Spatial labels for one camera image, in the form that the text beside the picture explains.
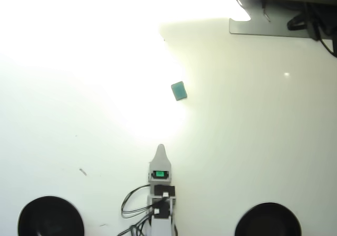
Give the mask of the grey gripper green label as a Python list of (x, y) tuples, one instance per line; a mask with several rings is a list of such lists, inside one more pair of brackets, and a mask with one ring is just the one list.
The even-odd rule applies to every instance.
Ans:
[(151, 185), (170, 185), (171, 181), (172, 165), (167, 157), (165, 146), (159, 144), (150, 162), (148, 182)]

